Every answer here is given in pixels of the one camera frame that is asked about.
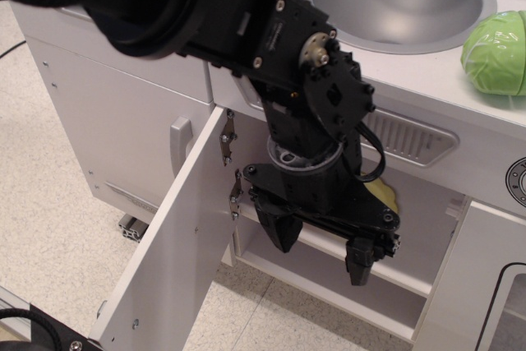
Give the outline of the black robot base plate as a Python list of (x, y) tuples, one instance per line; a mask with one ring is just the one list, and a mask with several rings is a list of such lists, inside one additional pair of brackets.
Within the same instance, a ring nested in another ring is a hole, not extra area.
[(102, 350), (93, 340), (1, 287), (1, 350)]

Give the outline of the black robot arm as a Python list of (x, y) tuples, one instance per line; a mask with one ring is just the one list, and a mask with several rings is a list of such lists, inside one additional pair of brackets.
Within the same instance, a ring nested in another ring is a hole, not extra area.
[(307, 0), (12, 0), (34, 7), (83, 7), (108, 42), (132, 57), (193, 56), (246, 77), (270, 136), (269, 164), (249, 164), (258, 219), (288, 252), (304, 224), (346, 241), (351, 282), (393, 256), (399, 217), (367, 190), (385, 170), (362, 172), (361, 139), (373, 87), (343, 52), (327, 15)]

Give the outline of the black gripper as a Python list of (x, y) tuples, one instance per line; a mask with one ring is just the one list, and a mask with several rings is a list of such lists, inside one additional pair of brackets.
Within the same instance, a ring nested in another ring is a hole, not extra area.
[(290, 252), (304, 224), (346, 241), (345, 264), (352, 285), (366, 285), (375, 261), (399, 246), (399, 216), (375, 198), (365, 199), (361, 155), (332, 143), (312, 157), (270, 143), (268, 164), (249, 164), (243, 177), (270, 241)]

